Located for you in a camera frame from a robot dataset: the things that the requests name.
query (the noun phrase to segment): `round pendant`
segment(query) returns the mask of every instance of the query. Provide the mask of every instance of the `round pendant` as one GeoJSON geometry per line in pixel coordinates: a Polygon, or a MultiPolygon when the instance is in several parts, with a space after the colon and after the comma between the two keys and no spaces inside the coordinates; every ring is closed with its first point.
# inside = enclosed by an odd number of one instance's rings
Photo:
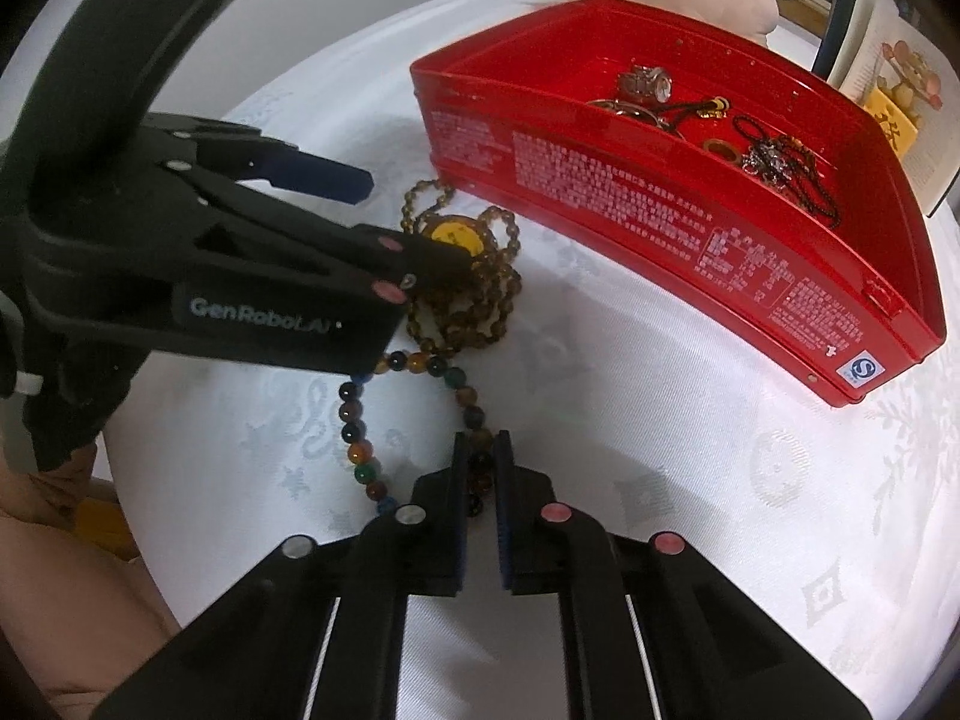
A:
{"type": "Polygon", "coordinates": [[[424,228],[424,235],[434,241],[465,248],[472,257],[496,249],[493,233],[475,218],[456,215],[432,218],[424,228]]]}

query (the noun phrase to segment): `green bead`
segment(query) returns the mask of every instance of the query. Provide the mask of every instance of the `green bead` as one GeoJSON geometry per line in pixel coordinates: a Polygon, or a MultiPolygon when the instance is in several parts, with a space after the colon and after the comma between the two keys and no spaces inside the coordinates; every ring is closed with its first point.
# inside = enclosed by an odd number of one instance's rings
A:
{"type": "Polygon", "coordinates": [[[376,469],[369,463],[363,463],[353,470],[353,478],[361,485],[368,485],[376,480],[376,469]]]}
{"type": "Polygon", "coordinates": [[[462,389],[467,386],[467,375],[459,367],[451,367],[444,375],[443,381],[450,389],[462,389]]]}

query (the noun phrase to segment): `red metal tin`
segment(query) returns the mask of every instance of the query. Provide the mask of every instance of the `red metal tin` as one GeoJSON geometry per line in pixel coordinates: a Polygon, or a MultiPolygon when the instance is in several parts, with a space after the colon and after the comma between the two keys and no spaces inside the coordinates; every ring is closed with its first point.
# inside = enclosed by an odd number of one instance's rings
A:
{"type": "Polygon", "coordinates": [[[412,73],[450,184],[628,266],[752,343],[834,406],[921,362],[947,335],[923,216],[869,115],[769,50],[620,0],[539,10],[426,56],[412,73]],[[673,100],[716,95],[818,155],[829,230],[701,148],[746,151],[731,118],[686,140],[587,105],[632,65],[673,100]]]}

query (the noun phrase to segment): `white tablecloth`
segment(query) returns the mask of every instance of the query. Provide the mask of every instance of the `white tablecloth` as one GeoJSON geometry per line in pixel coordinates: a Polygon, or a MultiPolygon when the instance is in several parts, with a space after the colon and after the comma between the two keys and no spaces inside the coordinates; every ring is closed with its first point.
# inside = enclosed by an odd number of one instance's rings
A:
{"type": "MultiPolygon", "coordinates": [[[[291,201],[342,223],[397,225],[403,192],[432,175],[407,66],[533,1],[441,0],[401,14],[306,60],[236,117],[376,177],[357,208],[291,201]]],[[[456,207],[483,203],[461,196],[456,207]]],[[[960,611],[960,236],[949,209],[929,229],[952,337],[841,410],[640,276],[537,224],[520,228],[525,290],[506,341],[462,360],[520,464],[615,533],[683,533],[877,720],[896,718],[960,611]]],[[[400,336],[398,347],[412,345],[400,336]]],[[[332,541],[371,516],[339,438],[341,380],[148,360],[107,447],[133,533],[182,622],[290,533],[332,541]]],[[[459,412],[439,382],[409,374],[378,377],[364,403],[404,498],[448,462],[459,412]]],[[[400,716],[565,716],[554,600],[499,589],[492,512],[472,523],[467,555],[460,597],[412,600],[400,716]]]]}

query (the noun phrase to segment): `silver screw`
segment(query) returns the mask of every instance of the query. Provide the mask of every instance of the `silver screw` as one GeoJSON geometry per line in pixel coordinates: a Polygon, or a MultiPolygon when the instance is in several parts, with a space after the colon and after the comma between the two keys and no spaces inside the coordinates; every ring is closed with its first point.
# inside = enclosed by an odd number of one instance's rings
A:
{"type": "Polygon", "coordinates": [[[299,560],[313,552],[314,546],[316,545],[310,536],[290,536],[280,546],[280,549],[283,551],[283,555],[289,557],[290,560],[299,560]]]}
{"type": "Polygon", "coordinates": [[[397,509],[394,517],[401,525],[419,525],[426,519],[426,509],[415,504],[409,504],[397,509]]]}

